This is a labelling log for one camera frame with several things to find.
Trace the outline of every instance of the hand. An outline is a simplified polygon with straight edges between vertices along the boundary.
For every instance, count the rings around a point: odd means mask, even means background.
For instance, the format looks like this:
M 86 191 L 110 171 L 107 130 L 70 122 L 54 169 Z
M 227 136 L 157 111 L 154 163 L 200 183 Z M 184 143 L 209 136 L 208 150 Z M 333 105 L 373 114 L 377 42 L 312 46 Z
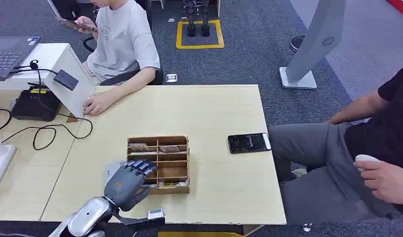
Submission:
M 74 21 L 75 23 L 77 23 L 78 25 L 83 25 L 89 28 L 93 28 L 96 29 L 97 27 L 95 26 L 94 22 L 92 22 L 91 19 L 89 19 L 86 16 L 80 16 L 78 17 L 78 19 L 76 21 Z M 89 30 L 84 30 L 78 27 L 74 27 L 76 30 L 78 30 L 81 33 L 85 33 L 85 34 L 91 34 L 92 32 Z
M 361 177 L 376 198 L 388 203 L 403 204 L 403 169 L 384 161 L 356 161 L 364 169 Z
M 110 91 L 96 93 L 85 101 L 84 114 L 98 115 L 110 107 L 115 101 L 116 99 Z
M 335 122 L 335 121 L 333 120 L 333 117 L 331 117 L 330 119 L 326 120 L 325 123 L 334 124 L 334 125 L 339 124 L 338 122 Z

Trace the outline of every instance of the yellow tape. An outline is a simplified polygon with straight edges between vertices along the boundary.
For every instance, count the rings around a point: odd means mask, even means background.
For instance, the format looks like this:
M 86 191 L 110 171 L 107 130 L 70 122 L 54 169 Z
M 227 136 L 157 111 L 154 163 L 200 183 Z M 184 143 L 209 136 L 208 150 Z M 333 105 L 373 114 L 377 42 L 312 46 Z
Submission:
M 194 24 L 203 24 L 203 21 L 194 21 Z M 204 44 L 204 45 L 182 45 L 183 41 L 183 25 L 188 25 L 188 21 L 179 21 L 177 28 L 177 42 L 176 47 L 178 49 L 205 49 L 205 48 L 224 48 L 223 34 L 221 33 L 220 21 L 211 20 L 209 24 L 216 26 L 216 33 L 218 44 Z
M 31 90 L 30 93 L 36 93 L 36 94 L 38 94 L 38 90 Z M 46 91 L 45 91 L 45 90 L 41 90 L 40 93 L 41 93 L 41 94 L 46 94 Z

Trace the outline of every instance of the cable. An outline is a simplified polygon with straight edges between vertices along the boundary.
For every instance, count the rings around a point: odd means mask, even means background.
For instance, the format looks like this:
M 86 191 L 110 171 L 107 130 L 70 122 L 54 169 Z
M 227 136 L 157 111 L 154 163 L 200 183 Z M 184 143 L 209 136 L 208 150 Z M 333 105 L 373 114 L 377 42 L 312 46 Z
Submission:
M 31 67 L 32 69 L 18 70 L 18 71 L 14 71 L 14 72 L 10 72 L 10 73 L 19 73 L 19 72 L 36 71 L 36 72 L 38 73 L 38 83 L 39 83 L 39 85 L 41 85 L 40 71 L 48 71 L 48 72 L 52 72 L 52 73 L 54 73 L 55 75 L 57 75 L 57 72 L 55 72 L 55 71 L 48 70 L 48 69 L 39 69 L 37 63 L 38 63 L 38 60 L 33 60 L 33 61 L 30 62 L 30 66 L 29 66 L 29 67 Z M 38 102 L 41 106 L 43 106 L 45 109 L 48 109 L 48 110 L 54 112 L 51 108 L 47 107 L 46 105 L 44 105 L 44 104 L 40 101 L 40 95 L 41 95 L 41 86 L 38 87 L 37 102 Z M 89 135 L 91 135 L 92 130 L 93 130 L 93 125 L 92 125 L 92 122 L 91 122 L 89 119 L 86 119 L 86 118 L 78 118 L 78 117 L 69 116 L 69 115 L 64 115 L 64 114 L 61 114 L 61 113 L 59 113 L 59 112 L 57 112 L 57 114 L 58 114 L 58 115 L 61 115 L 61 116 L 64 116 L 64 117 L 67 117 L 67 118 L 80 119 L 80 120 L 84 120 L 84 121 L 89 122 L 89 124 L 91 125 L 91 129 L 90 129 L 89 133 L 86 134 L 86 135 L 83 136 L 83 137 L 77 137 L 77 136 L 75 136 L 64 124 L 50 124 L 50 125 L 46 125 L 46 126 L 43 126 L 43 127 L 26 127 L 26 128 L 24 128 L 24 129 L 22 129 L 22 130 L 16 132 L 16 133 L 12 134 L 12 135 L 9 136 L 8 138 L 4 139 L 2 142 L 8 141 L 8 140 L 11 139 L 12 137 L 16 136 L 17 134 L 19 134 L 19 133 L 21 133 L 21 132 L 23 132 L 23 131 L 25 131 L 25 130 L 27 130 L 27 129 L 37 129 L 36 133 L 34 134 L 34 138 L 33 138 L 33 148 L 34 148 L 36 151 L 40 151 L 40 150 L 43 150 L 43 149 L 49 147 L 49 146 L 54 142 L 54 140 L 55 140 L 55 138 L 56 138 L 56 129 L 55 129 L 54 127 L 57 127 L 57 126 L 61 126 L 61 127 L 63 127 L 64 129 L 66 129 L 66 130 L 69 132 L 69 134 L 70 134 L 72 137 L 76 138 L 76 139 L 84 139 L 84 138 L 87 138 Z M 36 138 L 37 138 L 37 135 L 38 135 L 38 133 L 39 133 L 40 131 L 42 131 L 42 130 L 44 130 L 44 129 L 51 129 L 51 130 L 53 130 L 53 137 L 52 137 L 52 140 L 51 140 L 47 145 L 45 145 L 44 147 L 37 148 L 37 147 L 36 147 Z
M 24 234 L 18 234 L 18 233 L 12 233 L 12 234 L 5 234 L 0 232 L 0 236 L 21 236 L 21 237 L 35 237 L 35 236 L 29 236 L 29 235 L 24 235 Z
M 10 115 L 11 111 L 6 110 L 6 109 L 0 109 L 0 111 L 6 111 L 6 112 L 8 112 L 8 119 L 7 119 L 7 121 L 4 123 L 4 125 L 2 125 L 2 126 L 0 127 L 0 130 L 1 130 L 1 129 L 3 129 L 4 127 L 6 127 L 6 126 L 9 124 L 9 122 L 10 122 L 11 119 L 12 119 L 12 117 L 11 117 L 11 115 Z

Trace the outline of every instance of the shoe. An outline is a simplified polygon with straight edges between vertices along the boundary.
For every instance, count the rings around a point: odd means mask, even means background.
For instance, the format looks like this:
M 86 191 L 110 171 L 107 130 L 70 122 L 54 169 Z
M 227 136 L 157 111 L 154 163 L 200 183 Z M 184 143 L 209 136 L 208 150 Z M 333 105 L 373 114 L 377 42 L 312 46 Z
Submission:
M 294 174 L 297 178 L 300 178 L 301 176 L 307 174 L 307 170 L 304 168 L 295 169 L 292 171 L 292 174 Z

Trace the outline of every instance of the laptop keyboard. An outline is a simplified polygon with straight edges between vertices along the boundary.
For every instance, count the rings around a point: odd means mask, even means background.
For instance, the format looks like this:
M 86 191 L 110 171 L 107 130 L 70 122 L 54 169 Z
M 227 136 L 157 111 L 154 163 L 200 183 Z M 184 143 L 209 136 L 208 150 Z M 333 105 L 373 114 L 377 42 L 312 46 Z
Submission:
M 0 71 L 12 70 L 22 52 L 0 52 Z

